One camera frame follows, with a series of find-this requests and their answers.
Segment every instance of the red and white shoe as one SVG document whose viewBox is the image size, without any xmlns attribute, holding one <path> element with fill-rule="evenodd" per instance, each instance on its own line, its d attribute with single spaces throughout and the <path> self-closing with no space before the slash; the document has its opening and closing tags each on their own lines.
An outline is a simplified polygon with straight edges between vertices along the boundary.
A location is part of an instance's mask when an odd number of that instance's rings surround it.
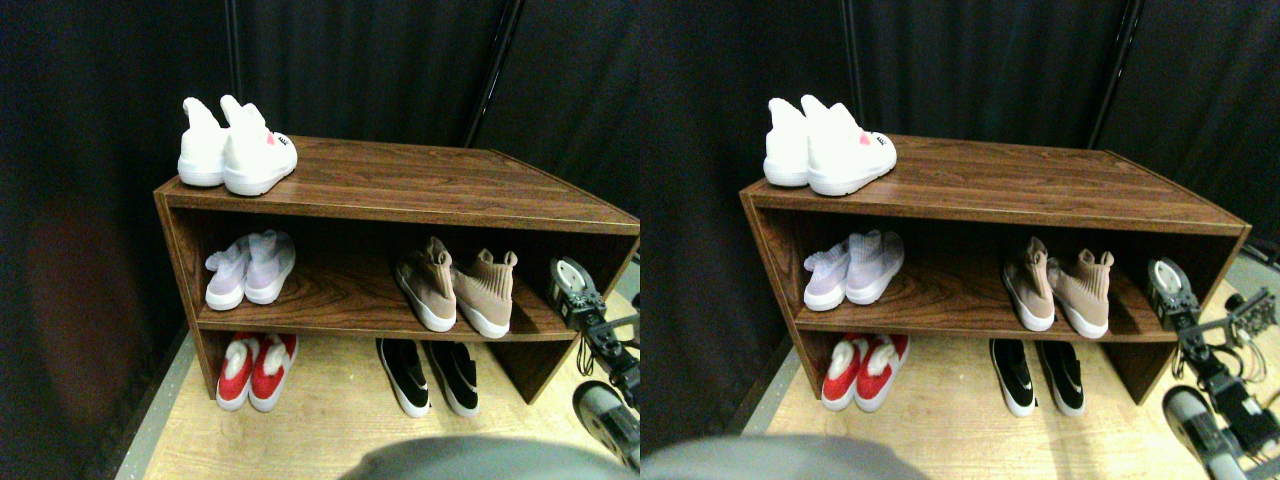
<svg viewBox="0 0 1280 480">
<path fill-rule="evenodd" d="M 284 390 L 284 378 L 293 367 L 293 360 L 298 356 L 298 335 L 269 334 L 262 343 L 262 351 L 257 355 L 257 365 L 253 367 L 253 379 L 250 381 L 250 403 L 260 412 L 270 412 L 275 403 L 280 401 L 280 392 Z"/>
<path fill-rule="evenodd" d="M 863 358 L 867 358 L 867 335 L 860 333 L 845 334 L 845 338 L 836 344 L 831 352 L 831 367 L 827 369 L 827 378 L 822 381 L 822 406 L 838 412 L 849 407 L 854 399 L 858 375 L 863 370 Z"/>
<path fill-rule="evenodd" d="M 911 352 L 911 339 L 908 335 L 876 335 L 870 339 L 869 351 L 854 388 L 858 392 L 854 402 L 868 413 L 884 404 L 893 376 L 902 370 L 906 355 Z"/>
<path fill-rule="evenodd" d="M 257 361 L 257 348 L 262 335 L 257 333 L 237 333 L 227 344 L 223 357 L 223 374 L 218 376 L 218 406 L 227 411 L 237 411 L 248 398 L 248 380 L 253 375 Z"/>
</svg>

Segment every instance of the wooden floor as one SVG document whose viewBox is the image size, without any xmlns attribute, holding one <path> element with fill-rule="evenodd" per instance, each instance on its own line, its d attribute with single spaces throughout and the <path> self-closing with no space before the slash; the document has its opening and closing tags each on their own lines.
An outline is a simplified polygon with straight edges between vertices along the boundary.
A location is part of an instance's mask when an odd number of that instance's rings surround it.
<svg viewBox="0 0 1280 480">
<path fill-rule="evenodd" d="M 1222 315 L 1217 296 L 1206 317 Z M 1052 390 L 1039 367 L 1038 351 L 1027 343 L 1032 381 L 1039 398 L 1036 412 L 1014 417 L 1005 407 L 986 339 L 913 337 L 911 353 L 895 379 L 888 401 L 876 413 L 856 406 L 831 412 L 814 399 L 796 374 L 771 424 L 771 434 L 841 435 L 877 442 L 925 475 L 1019 479 L 1202 479 L 1203 470 L 1178 443 L 1161 412 L 1164 393 L 1190 384 L 1170 372 L 1143 406 L 1135 406 L 1102 349 L 1075 342 L 1082 362 L 1085 415 L 1068 417 L 1053 406 Z M 1258 338 L 1272 367 L 1280 365 L 1280 333 Z M 1280 390 L 1280 374 L 1251 385 L 1263 403 Z"/>
<path fill-rule="evenodd" d="M 609 307 L 611 319 L 635 312 L 617 296 L 609 297 Z M 426 357 L 422 364 L 431 410 L 421 419 L 406 416 L 371 338 L 301 335 L 297 364 L 270 413 L 260 413 L 247 402 L 239 411 L 223 411 L 205 393 L 198 362 L 192 362 L 146 477 L 332 479 L 372 449 L 433 435 L 530 438 L 612 458 L 573 416 L 573 389 L 586 379 L 579 375 L 572 352 L 538 402 L 529 406 L 489 349 L 480 343 L 468 346 L 480 387 L 480 415 L 475 419 L 449 410 Z M 593 378 L 605 380 L 599 367 Z"/>
</svg>

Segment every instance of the black shoe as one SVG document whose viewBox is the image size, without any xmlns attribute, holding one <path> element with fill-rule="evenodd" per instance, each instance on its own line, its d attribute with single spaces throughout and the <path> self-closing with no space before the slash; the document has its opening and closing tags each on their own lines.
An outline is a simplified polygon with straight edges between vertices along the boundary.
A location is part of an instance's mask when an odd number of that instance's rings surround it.
<svg viewBox="0 0 1280 480">
<path fill-rule="evenodd" d="M 1044 376 L 1053 385 L 1053 403 L 1066 416 L 1084 415 L 1084 388 L 1080 387 L 1080 361 L 1066 342 L 1036 342 L 1041 351 Z"/>
<path fill-rule="evenodd" d="M 465 417 L 480 413 L 480 397 L 476 396 L 476 362 L 471 360 L 467 346 L 460 342 L 422 342 L 435 378 L 444 387 L 449 407 Z"/>
<path fill-rule="evenodd" d="M 1000 375 L 1000 388 L 1005 390 L 1005 404 L 1016 417 L 1032 415 L 1036 408 L 1036 390 L 1032 389 L 1032 372 L 1027 369 L 1027 352 L 1023 340 L 1002 338 L 991 339 L 991 361 L 996 364 Z"/>
<path fill-rule="evenodd" d="M 413 419 L 426 415 L 431 408 L 431 399 L 428 397 L 426 376 L 422 375 L 422 361 L 417 358 L 413 340 L 379 338 L 378 357 L 383 360 L 383 369 L 392 380 L 396 398 L 404 413 Z"/>
</svg>

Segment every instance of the wooden shelf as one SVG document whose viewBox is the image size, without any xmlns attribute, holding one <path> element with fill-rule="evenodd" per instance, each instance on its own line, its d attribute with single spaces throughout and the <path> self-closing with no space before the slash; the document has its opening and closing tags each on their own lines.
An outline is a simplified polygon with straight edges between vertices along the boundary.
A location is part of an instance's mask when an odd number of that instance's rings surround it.
<svg viewBox="0 0 1280 480">
<path fill-rule="evenodd" d="M 803 330 L 932 334 L 1085 342 L 1066 319 L 1046 332 L 1023 326 L 1000 278 L 997 256 L 908 252 L 902 269 L 872 305 L 845 301 L 835 310 L 796 315 Z M 1108 332 L 1093 342 L 1174 342 L 1142 291 L 1119 270 L 1111 274 Z"/>
<path fill-rule="evenodd" d="M 449 332 L 431 332 L 410 310 L 385 259 L 362 255 L 300 256 L 275 302 L 253 305 L 246 300 L 227 311 L 204 306 L 196 324 L 211 330 L 453 342 L 545 342 L 577 337 L 518 278 L 512 300 L 511 332 L 499 339 L 481 337 L 462 316 Z"/>
</svg>

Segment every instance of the wooden shoe rack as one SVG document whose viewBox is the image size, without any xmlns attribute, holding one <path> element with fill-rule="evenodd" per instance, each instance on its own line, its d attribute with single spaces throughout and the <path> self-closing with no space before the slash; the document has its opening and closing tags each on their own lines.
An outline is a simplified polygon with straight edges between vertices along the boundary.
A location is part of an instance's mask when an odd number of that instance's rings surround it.
<svg viewBox="0 0 1280 480">
<path fill-rule="evenodd" d="M 1107 151 L 891 136 L 897 166 L 846 197 L 765 180 L 740 197 L 815 396 L 845 332 L 1102 342 L 1134 402 L 1169 366 L 1176 334 L 1146 300 L 1147 262 L 1166 256 L 1199 298 L 1217 288 L 1249 225 L 1187 188 Z M 873 228 L 901 234 L 906 261 L 873 305 L 804 306 L 808 255 Z M 1097 340 L 1065 319 L 1019 323 L 1004 259 L 1039 237 L 1050 256 L 1111 251 L 1110 332 Z M 928 361 L 916 358 L 915 361 Z"/>
<path fill-rule="evenodd" d="M 276 332 L 488 342 L 532 403 L 577 338 L 543 300 L 550 259 L 572 257 L 608 296 L 640 244 L 635 216 L 497 151 L 293 140 L 297 170 L 260 197 L 189 187 L 177 177 L 155 191 L 210 398 L 232 334 Z M 289 233 L 297 244 L 297 265 L 280 297 L 210 310 L 205 259 L 268 228 Z M 495 256 L 516 252 L 511 333 L 480 337 L 461 315 L 444 333 L 419 323 L 392 265 L 431 236 L 460 268 L 481 248 Z"/>
</svg>

